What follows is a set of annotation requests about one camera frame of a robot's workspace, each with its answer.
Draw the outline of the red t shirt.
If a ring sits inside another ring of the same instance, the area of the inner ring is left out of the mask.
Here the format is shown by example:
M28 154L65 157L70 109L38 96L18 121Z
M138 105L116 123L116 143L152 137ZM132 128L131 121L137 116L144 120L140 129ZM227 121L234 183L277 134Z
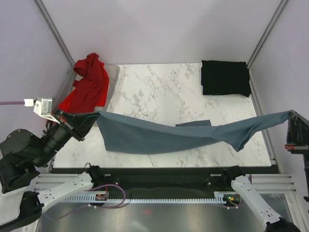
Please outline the red t shirt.
M73 82L74 90L58 105L66 113L90 113L106 104L109 76L99 55L91 53L78 60L73 70L81 79Z

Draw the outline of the blue-grey t shirt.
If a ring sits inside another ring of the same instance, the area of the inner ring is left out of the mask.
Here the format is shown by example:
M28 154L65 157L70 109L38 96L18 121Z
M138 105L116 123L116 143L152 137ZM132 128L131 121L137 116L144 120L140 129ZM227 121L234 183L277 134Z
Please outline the blue-grey t shirt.
M213 126L209 120L174 127L129 116L101 112L97 125L105 149L127 154L163 154L225 142L240 151L255 133L284 123L289 112L256 116Z

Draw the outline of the clear plastic bin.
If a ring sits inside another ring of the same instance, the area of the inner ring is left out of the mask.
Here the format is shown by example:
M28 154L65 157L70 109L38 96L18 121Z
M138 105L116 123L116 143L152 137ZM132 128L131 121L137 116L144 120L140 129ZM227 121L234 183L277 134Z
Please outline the clear plastic bin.
M107 99L104 106L96 106L93 112L99 111L107 111L111 99L114 95L115 88L118 82L118 75L120 72L120 67L117 65L105 64L104 69L107 71L109 77L109 85L108 85L108 92L107 92ZM81 77L77 75L73 69L69 70L69 73L63 82L59 92L53 98L53 111L58 110L58 106L60 103L73 91L73 82L75 80L80 80Z

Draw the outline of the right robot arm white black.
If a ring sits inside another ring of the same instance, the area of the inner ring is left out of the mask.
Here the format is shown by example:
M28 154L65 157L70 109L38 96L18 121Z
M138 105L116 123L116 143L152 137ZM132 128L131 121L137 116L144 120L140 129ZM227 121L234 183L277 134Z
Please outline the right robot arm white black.
M288 123L286 151L303 157L305 176L309 175L309 121L294 110L257 116L220 126L216 134L221 141L241 151L252 136L276 125ZM264 232L298 232L300 229L289 222L269 205L264 192L254 185L238 165L223 170L222 187L233 190L256 216Z

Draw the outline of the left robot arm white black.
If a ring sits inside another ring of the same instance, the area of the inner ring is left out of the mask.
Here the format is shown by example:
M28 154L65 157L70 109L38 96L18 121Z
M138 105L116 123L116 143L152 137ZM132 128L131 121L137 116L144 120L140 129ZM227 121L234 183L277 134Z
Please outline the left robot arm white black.
M58 110L55 122L48 120L41 138L25 129L11 132L0 144L0 230L10 232L27 226L50 207L80 191L101 190L106 178L99 166L91 165L79 177L50 188L30 191L29 186L57 152L71 139L83 141L99 113L72 115Z

